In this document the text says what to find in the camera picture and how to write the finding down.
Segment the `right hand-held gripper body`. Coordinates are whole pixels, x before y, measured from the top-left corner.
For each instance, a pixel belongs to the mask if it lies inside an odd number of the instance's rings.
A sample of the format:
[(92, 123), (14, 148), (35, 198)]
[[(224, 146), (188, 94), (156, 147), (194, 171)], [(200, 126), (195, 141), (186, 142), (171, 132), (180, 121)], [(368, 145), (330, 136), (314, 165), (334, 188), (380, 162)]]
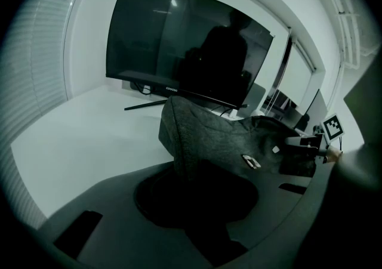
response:
[(302, 136), (299, 146), (309, 149), (314, 156), (323, 158), (323, 163), (334, 163), (343, 154), (344, 129), (336, 114), (313, 127), (314, 135)]

